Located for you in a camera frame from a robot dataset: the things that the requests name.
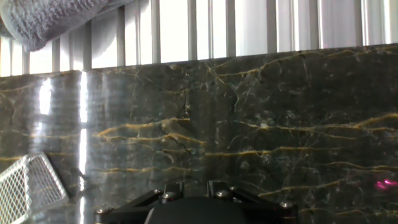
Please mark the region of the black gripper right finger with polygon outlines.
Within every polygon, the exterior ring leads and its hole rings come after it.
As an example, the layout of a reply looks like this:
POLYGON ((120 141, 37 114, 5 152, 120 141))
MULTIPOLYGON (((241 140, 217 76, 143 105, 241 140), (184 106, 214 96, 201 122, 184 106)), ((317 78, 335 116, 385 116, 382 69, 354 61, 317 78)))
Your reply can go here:
POLYGON ((229 186, 226 182, 209 180, 208 196, 237 205, 248 220, 297 220, 298 205, 292 202, 274 203, 247 190, 229 186))

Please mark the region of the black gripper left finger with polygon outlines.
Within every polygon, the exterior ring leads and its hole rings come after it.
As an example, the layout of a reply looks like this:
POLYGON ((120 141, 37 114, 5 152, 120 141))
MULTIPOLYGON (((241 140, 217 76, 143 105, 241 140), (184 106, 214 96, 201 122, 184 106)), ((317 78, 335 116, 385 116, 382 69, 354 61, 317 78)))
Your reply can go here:
POLYGON ((99 209, 94 213, 95 224, 144 224, 149 212, 157 205, 184 197, 184 183, 172 182, 164 189, 154 189, 119 208, 99 209))

